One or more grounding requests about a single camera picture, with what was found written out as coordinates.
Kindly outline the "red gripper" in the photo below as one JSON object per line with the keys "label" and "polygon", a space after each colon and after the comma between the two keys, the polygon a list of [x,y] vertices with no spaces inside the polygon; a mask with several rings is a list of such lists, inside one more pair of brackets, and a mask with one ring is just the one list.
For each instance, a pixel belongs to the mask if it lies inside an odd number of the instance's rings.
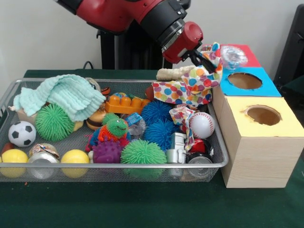
{"label": "red gripper", "polygon": [[195,66],[204,66],[209,73],[215,73],[216,67],[198,51],[203,40],[203,32],[198,24],[186,22],[163,46],[163,57],[172,64],[190,58]]}

